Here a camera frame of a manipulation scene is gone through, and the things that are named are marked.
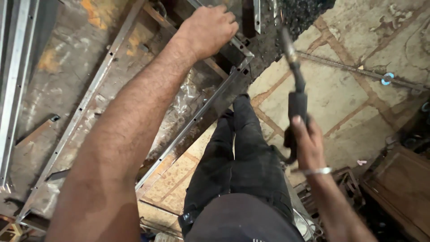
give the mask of wooden cabinet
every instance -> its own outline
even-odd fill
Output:
[[[398,146],[363,189],[418,241],[430,242],[430,161]]]

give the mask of left hand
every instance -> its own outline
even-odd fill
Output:
[[[171,41],[190,53],[195,61],[215,55],[239,29],[225,5],[200,7],[185,20]]]

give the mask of blue ring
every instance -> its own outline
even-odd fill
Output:
[[[387,74],[385,74],[384,75],[385,77],[391,77],[391,78],[394,78],[394,74],[393,73],[391,73],[391,72],[388,72]],[[381,83],[382,83],[382,85],[388,85],[388,84],[390,84],[391,83],[391,81],[385,81],[384,79],[381,79]]]

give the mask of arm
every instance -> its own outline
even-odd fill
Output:
[[[298,144],[299,169],[327,167],[320,127],[311,119],[306,128],[300,116],[293,118],[292,125]],[[307,181],[329,241],[377,241],[348,204],[330,174],[312,174]]]
[[[238,24],[226,9],[196,10],[109,104],[61,188],[46,241],[139,241],[138,169],[191,66],[236,33]]]

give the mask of silver bracelet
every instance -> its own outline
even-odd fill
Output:
[[[309,176],[309,175],[313,175],[313,174],[329,174],[331,171],[333,170],[333,168],[331,167],[324,167],[324,168],[319,168],[319,169],[315,169],[315,170],[303,170],[301,171],[303,173],[303,175],[305,176]]]

